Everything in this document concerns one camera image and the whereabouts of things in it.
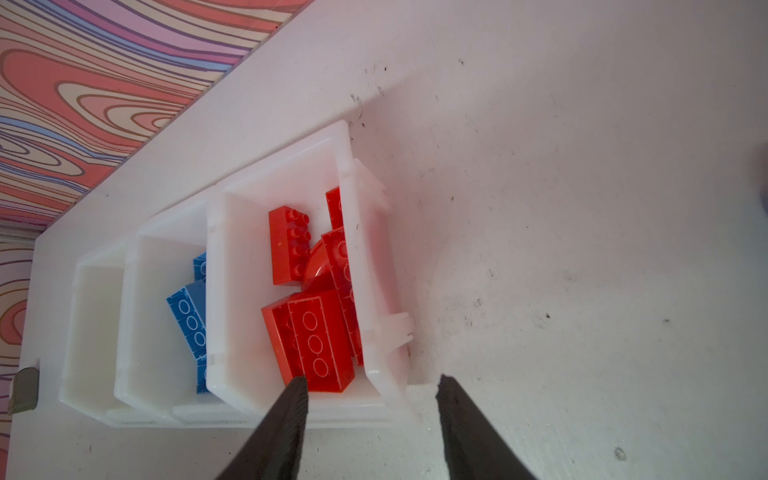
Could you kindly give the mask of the red lego brick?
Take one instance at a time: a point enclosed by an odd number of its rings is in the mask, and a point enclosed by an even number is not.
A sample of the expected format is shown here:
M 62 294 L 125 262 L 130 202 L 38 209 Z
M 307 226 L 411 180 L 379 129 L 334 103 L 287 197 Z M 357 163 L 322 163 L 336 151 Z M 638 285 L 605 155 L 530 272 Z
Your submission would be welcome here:
M 280 375 L 305 377 L 311 392 L 341 393 L 355 378 L 337 294 L 295 293 L 261 309 Z

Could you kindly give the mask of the red lego brick studs up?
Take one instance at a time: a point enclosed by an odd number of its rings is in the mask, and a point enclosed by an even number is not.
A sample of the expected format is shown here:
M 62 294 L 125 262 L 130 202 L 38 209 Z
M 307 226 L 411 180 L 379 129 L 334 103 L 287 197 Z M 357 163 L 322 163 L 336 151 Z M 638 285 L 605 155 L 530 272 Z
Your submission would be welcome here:
M 341 202 L 340 188 L 334 188 L 326 192 L 326 202 L 329 211 L 331 229 L 336 230 L 343 227 L 343 212 Z

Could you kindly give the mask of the blue lego brick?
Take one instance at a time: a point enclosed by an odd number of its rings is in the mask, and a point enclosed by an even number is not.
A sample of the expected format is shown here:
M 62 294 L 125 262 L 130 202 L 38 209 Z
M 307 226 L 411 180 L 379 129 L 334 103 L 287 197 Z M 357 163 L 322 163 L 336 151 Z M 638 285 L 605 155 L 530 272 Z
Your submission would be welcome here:
M 204 281 L 206 279 L 207 255 L 202 253 L 193 259 L 194 281 Z
M 195 359 L 207 353 L 206 283 L 190 283 L 166 298 L 166 302 Z

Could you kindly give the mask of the red arch lego piece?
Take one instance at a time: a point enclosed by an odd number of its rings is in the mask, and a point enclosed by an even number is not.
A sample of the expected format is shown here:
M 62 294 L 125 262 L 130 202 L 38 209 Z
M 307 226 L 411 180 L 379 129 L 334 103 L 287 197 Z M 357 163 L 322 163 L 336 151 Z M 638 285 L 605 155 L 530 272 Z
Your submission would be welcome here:
M 302 280 L 302 290 L 306 292 L 325 291 L 331 288 L 335 290 L 340 302 L 351 355 L 358 366 L 363 366 L 361 333 L 343 227 L 323 234 L 311 248 Z

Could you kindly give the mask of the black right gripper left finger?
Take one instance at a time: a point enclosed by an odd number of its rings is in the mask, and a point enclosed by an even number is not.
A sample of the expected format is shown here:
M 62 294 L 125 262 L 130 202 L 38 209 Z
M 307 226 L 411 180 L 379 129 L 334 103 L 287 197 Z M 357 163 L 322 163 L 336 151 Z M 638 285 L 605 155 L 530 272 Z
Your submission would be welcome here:
M 308 401 L 306 378 L 292 379 L 217 479 L 297 479 Z

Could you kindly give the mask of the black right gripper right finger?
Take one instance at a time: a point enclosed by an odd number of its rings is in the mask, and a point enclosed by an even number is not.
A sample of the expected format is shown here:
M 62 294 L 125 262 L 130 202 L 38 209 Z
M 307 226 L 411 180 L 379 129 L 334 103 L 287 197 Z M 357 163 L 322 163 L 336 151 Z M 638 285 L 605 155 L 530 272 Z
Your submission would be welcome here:
M 535 479 L 454 377 L 436 400 L 450 479 Z

